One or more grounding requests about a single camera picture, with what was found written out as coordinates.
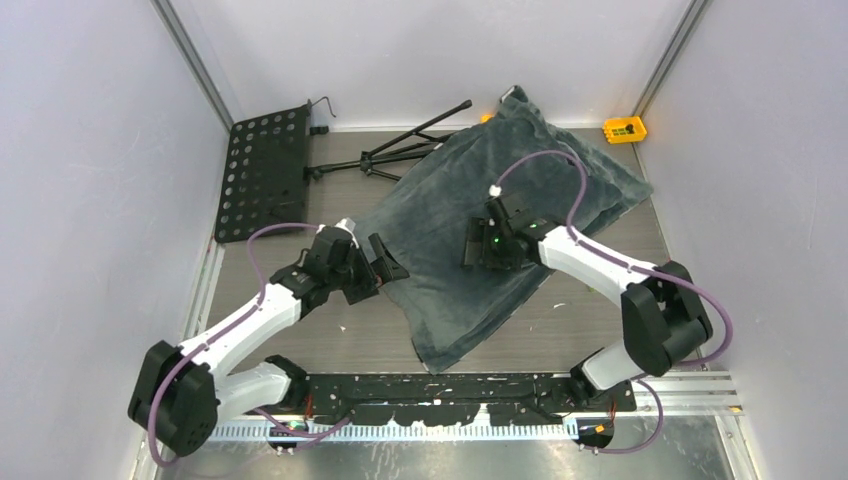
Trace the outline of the grey fluffy pillowcase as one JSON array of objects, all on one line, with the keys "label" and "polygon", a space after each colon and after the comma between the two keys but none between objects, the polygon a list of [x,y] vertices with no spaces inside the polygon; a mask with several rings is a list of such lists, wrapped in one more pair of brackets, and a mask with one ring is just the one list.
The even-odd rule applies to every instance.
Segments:
[{"label": "grey fluffy pillowcase", "polygon": [[592,236],[645,201],[641,175],[573,132],[549,123],[520,86],[495,116],[454,133],[354,220],[361,242],[378,235],[409,275],[385,294],[408,321],[425,370],[439,374],[490,337],[547,280],[534,263],[499,271],[462,264],[471,220],[487,220],[501,182],[533,213],[571,219]]}]

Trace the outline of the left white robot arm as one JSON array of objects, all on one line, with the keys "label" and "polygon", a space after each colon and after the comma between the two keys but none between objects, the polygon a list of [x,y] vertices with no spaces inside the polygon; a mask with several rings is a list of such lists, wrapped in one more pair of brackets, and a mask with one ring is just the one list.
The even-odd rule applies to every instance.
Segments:
[{"label": "left white robot arm", "polygon": [[311,246],[293,264],[261,276],[258,293],[245,305],[177,345],[160,341],[147,350],[128,416],[145,430],[157,463],[169,463],[161,447],[186,457],[215,427],[241,414],[266,406],[284,414],[298,412],[310,389],[300,366],[274,355],[241,373],[235,367],[325,304],[331,293],[342,292],[354,305],[377,295],[385,284],[410,276],[376,233],[368,238],[374,256],[367,257],[350,220],[311,229]]}]

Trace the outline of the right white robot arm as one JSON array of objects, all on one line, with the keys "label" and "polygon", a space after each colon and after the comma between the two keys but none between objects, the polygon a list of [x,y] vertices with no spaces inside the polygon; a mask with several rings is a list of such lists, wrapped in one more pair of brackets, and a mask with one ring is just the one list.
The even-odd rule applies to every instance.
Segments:
[{"label": "right white robot arm", "polygon": [[691,276],[681,264],[641,262],[536,215],[517,195],[491,197],[484,217],[465,230],[461,264],[513,271],[535,264],[565,273],[603,295],[621,312],[622,338],[570,371],[571,397],[596,410],[611,388],[642,375],[662,376],[713,335]]}]

